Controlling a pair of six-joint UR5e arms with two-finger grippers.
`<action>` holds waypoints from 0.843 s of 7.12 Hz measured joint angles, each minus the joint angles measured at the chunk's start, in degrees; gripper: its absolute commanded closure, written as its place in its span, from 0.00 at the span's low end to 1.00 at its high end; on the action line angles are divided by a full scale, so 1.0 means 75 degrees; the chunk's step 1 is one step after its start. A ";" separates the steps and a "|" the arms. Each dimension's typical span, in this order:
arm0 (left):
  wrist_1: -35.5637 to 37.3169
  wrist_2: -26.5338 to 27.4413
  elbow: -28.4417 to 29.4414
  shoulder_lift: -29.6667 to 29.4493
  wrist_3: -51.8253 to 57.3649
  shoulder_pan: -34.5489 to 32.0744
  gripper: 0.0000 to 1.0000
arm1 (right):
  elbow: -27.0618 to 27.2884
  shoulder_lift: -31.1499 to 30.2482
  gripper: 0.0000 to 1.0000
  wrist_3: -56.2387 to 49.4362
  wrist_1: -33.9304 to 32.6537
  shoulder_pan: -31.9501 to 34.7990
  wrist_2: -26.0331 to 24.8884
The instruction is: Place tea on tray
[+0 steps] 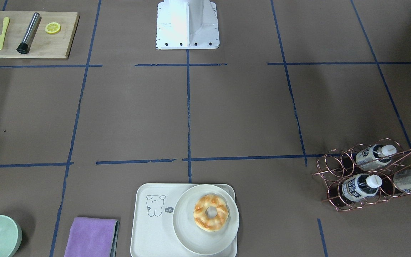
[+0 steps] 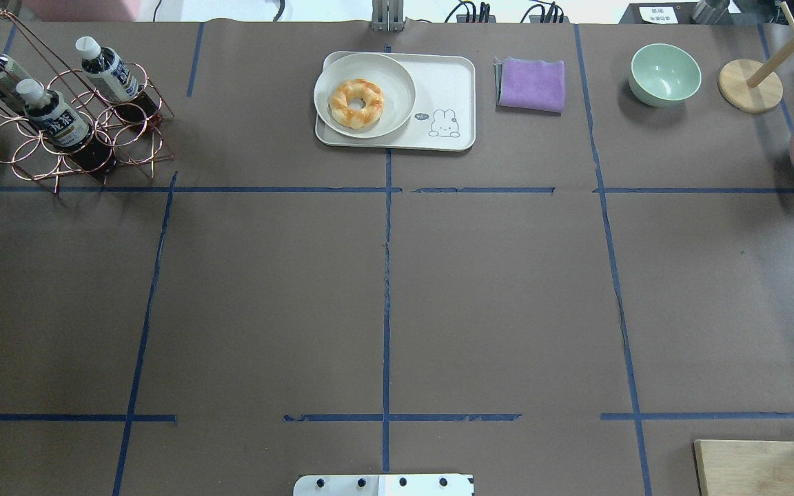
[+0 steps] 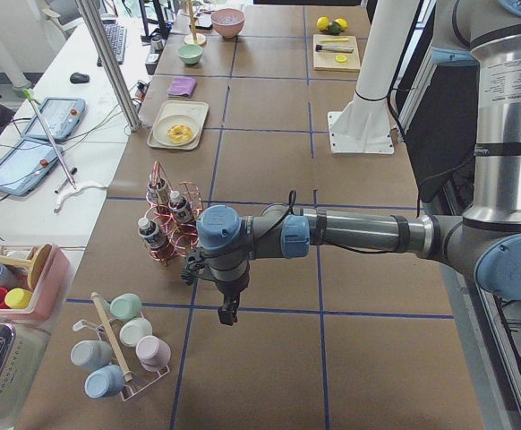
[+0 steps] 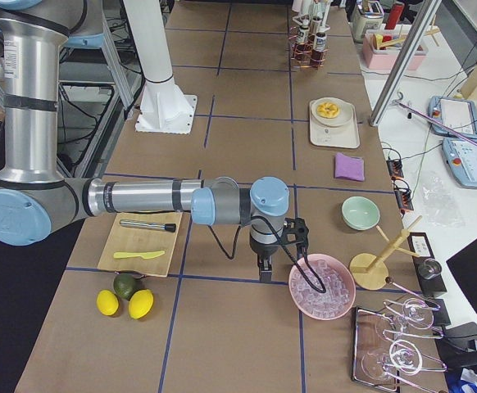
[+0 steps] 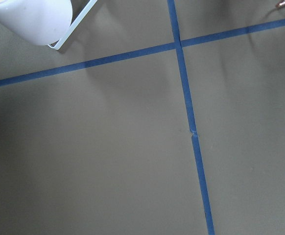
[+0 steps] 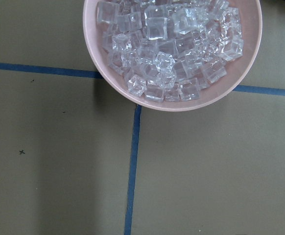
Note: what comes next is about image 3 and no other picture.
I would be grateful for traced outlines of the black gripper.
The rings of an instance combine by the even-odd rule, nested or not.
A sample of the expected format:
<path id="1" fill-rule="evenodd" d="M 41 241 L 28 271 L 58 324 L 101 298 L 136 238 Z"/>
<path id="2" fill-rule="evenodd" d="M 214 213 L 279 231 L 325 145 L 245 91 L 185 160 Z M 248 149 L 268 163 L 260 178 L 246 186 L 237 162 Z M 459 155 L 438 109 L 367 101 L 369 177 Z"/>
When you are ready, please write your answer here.
<path id="1" fill-rule="evenodd" d="M 224 296 L 218 308 L 218 319 L 221 323 L 237 323 L 239 295 L 248 288 L 250 282 L 250 264 L 240 262 L 234 268 L 221 270 L 209 264 L 209 272 L 218 291 Z"/>

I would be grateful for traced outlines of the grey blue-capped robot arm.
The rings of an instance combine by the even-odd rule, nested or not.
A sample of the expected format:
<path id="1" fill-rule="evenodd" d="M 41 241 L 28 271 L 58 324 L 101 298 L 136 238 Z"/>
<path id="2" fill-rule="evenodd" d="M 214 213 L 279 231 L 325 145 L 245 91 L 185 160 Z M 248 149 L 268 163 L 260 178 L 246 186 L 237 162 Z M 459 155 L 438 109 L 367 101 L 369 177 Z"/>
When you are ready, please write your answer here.
<path id="1" fill-rule="evenodd" d="M 242 217 L 226 205 L 197 220 L 198 247 L 182 276 L 212 281 L 223 295 L 219 320 L 237 320 L 250 261 L 305 256 L 311 245 L 368 254 L 413 253 L 446 264 L 475 285 L 521 300 L 521 1 L 440 1 L 432 53 L 458 64 L 478 62 L 474 199 L 461 216 L 417 219 L 324 209 L 294 213 L 272 205 Z"/>

